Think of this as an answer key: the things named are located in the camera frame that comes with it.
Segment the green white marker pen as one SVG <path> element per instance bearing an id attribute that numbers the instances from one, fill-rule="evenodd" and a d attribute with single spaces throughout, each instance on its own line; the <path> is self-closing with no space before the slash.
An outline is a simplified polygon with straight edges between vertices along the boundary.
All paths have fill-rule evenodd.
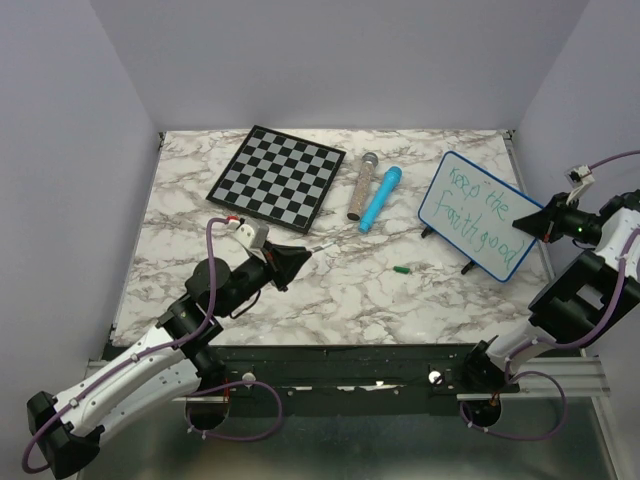
<path id="1" fill-rule="evenodd" d="M 326 250 L 326 249 L 328 249 L 328 248 L 330 248 L 330 247 L 332 247 L 332 246 L 334 246 L 334 245 L 335 245 L 335 242 L 334 242 L 334 241 L 332 241 L 332 242 L 327 242 L 327 243 L 324 243 L 324 244 L 321 244 L 321 245 L 317 245 L 317 246 L 314 246 L 314 247 L 310 248 L 310 251 L 311 251 L 312 253 L 317 253 L 317 252 L 320 252 L 320 251 Z"/>

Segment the blue framed whiteboard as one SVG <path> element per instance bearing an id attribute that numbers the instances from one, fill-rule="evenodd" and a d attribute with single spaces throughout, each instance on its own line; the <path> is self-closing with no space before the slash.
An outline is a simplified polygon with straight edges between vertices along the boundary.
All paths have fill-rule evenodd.
<path id="1" fill-rule="evenodd" d="M 454 151 L 446 152 L 418 218 L 499 282 L 511 279 L 536 239 L 513 222 L 542 205 Z"/>

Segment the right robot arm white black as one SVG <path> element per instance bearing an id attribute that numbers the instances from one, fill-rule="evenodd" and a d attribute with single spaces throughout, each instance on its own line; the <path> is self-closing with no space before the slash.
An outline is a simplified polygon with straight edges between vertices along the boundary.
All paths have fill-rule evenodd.
<path id="1" fill-rule="evenodd" d="M 591 345 L 639 303 L 637 191 L 614 196 L 596 214 L 559 193 L 512 225 L 545 243 L 567 236 L 586 248 L 537 294 L 524 323 L 466 355 L 460 379 L 474 392 L 500 390 L 543 353 Z"/>

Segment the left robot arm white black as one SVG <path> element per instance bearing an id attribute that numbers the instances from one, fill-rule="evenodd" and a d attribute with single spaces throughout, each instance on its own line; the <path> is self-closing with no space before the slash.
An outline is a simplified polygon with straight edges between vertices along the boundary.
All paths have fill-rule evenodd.
<path id="1" fill-rule="evenodd" d="M 56 395 L 41 391 L 27 402 L 32 439 L 45 469 L 65 479 L 86 467 L 100 451 L 106 417 L 139 387 L 187 360 L 187 382 L 201 395 L 214 393 L 226 380 L 226 368 L 210 348 L 227 317 L 248 300 L 257 300 L 268 284 L 287 290 L 311 258 L 309 249 L 265 242 L 239 267 L 209 257 L 197 264 L 186 292 L 170 305 L 132 347 L 96 375 Z"/>

